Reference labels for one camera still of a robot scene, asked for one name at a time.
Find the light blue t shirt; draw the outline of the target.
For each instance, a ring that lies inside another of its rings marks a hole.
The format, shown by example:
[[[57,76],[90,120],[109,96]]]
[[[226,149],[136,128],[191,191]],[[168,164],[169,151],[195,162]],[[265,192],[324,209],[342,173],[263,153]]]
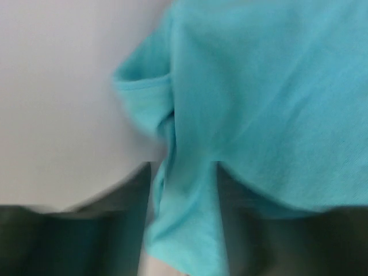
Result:
[[[264,216],[367,204],[366,1],[175,1],[114,84],[167,144],[145,247],[182,273],[228,273],[217,165]]]

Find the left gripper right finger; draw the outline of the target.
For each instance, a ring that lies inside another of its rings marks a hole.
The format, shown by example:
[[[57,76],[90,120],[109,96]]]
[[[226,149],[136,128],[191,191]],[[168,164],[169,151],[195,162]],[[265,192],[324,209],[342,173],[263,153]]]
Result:
[[[217,166],[229,275],[367,275],[367,207],[275,219]]]

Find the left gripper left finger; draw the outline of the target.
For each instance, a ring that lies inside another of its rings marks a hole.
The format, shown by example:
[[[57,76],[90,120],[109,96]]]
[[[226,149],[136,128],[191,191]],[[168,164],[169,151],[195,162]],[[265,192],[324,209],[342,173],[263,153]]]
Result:
[[[68,212],[1,206],[1,274],[138,275],[150,184],[146,163]]]

